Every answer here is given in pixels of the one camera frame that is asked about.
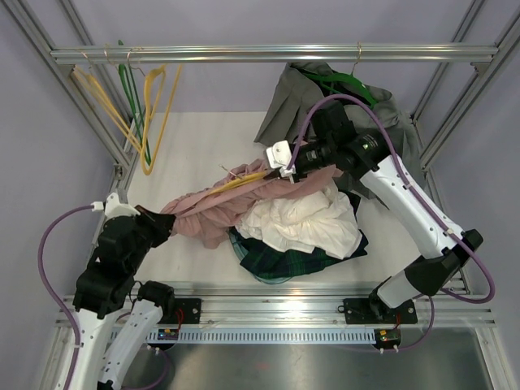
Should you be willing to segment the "green navy plaid skirt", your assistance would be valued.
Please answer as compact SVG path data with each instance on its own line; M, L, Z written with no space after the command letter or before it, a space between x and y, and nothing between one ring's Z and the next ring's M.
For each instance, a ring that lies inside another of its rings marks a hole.
M364 234L358 247L349 257L338 259L326 254L323 249L314 248L311 253L289 249L280 252L263 241L244 238L234 227L228 231L229 239L240 266L253 277L266 284L281 284L303 275L310 275L352 258L367 255L369 242Z

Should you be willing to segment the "white skirt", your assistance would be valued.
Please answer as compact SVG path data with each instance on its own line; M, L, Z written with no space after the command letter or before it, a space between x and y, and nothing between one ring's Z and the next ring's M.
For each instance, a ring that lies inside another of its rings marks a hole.
M322 249L337 259L351 256L362 241L353 204L334 183L298 199L257 201L236 230L282 253Z

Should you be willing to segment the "yellow hanger of pink skirt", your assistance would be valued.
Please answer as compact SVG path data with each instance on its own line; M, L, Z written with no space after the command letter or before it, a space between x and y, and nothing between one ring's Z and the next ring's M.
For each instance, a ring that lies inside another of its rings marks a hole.
M263 160L257 159L249 165L243 164L227 171L225 179L209 189L208 194L225 193L256 182L269 182L278 180L280 174L267 166Z

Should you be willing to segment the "yellow plastic hanger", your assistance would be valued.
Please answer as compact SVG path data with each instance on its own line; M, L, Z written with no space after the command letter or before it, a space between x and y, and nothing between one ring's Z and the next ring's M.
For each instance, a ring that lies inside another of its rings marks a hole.
M105 89L101 86L98 79L93 75L91 71L93 68L92 61L84 51L80 50L79 53L87 60L89 64L89 70L84 71L82 68L75 65L72 70L72 75L76 78L77 81L80 82L80 85L83 87L83 89L85 89L94 99L94 101L105 111L107 116L124 135L136 153L138 155L142 155L141 143L138 141L136 135L131 131L129 125L124 121L123 116L115 108L111 98L108 96Z

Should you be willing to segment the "pink pleated skirt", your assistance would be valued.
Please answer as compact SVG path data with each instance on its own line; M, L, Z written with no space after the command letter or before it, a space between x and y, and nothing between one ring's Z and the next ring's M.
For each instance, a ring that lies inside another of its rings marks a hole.
M323 189L340 175L340 170L329 166L310 173L303 181L295 184L278 179L209 195L209 189L224 177L210 188L170 201L161 212L176 217L173 235L197 239L205 248L216 249L227 239L228 229L236 225L256 202L279 198L298 199Z

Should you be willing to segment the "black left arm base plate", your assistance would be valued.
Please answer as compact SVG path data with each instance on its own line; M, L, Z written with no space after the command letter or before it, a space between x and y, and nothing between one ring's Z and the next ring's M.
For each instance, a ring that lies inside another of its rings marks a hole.
M201 298L176 298L174 311L169 319L171 324L177 324L181 320L182 324L195 325L199 324L202 315L202 299Z

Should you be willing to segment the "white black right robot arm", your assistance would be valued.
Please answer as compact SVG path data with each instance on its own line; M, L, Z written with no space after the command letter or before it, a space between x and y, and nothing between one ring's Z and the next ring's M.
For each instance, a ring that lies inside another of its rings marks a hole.
M454 223L405 169L375 113L359 99L333 94L308 112L294 143L266 149L271 177L297 182L329 166L373 192L412 237L419 257L352 307L364 320L391 323L420 296L433 297L469 260L483 237Z

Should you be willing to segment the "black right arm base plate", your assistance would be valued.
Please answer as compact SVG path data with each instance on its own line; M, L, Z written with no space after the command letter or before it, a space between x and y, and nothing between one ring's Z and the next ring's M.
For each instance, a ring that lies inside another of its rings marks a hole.
M369 297L345 298L338 310L344 314L345 322L360 324L416 324L418 316L412 300L397 308L389 308L379 299Z

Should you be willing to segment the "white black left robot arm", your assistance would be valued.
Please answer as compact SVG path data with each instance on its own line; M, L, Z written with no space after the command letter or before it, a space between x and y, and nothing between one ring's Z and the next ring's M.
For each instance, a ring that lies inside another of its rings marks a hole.
M145 256L168 240L175 220L172 214L142 206L107 217L86 270L76 281L73 306L80 340L72 389L120 389L152 326L175 316L172 288L147 282L151 294L139 295L115 341L109 340Z

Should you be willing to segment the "green hanger of plaid skirt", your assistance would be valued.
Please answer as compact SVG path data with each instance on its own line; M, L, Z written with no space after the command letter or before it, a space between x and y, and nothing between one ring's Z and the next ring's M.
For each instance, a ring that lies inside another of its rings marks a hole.
M150 163L150 145L144 137L145 112L137 91L137 83L133 67L129 64L116 63L112 61L107 51L109 48L108 45L105 45L103 54L105 55L107 62L117 70L124 96L127 98L130 112L132 114L131 120L134 124L134 130L132 131L127 124L123 124L122 119L118 119L116 123L118 124L119 130L123 133L127 143L145 159L146 163Z

